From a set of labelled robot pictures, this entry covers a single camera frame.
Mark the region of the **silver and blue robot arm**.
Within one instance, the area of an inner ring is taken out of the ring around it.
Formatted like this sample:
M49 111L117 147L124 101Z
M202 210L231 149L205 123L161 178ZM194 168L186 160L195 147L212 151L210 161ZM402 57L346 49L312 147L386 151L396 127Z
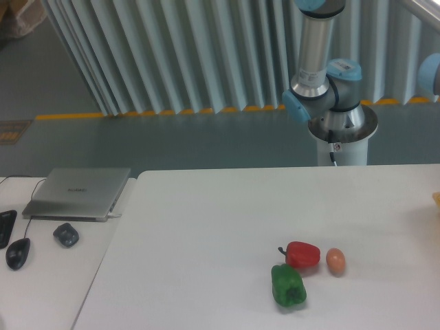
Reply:
M364 134L377 116L361 101L439 95L438 1L297 1L302 30L283 102L316 134Z

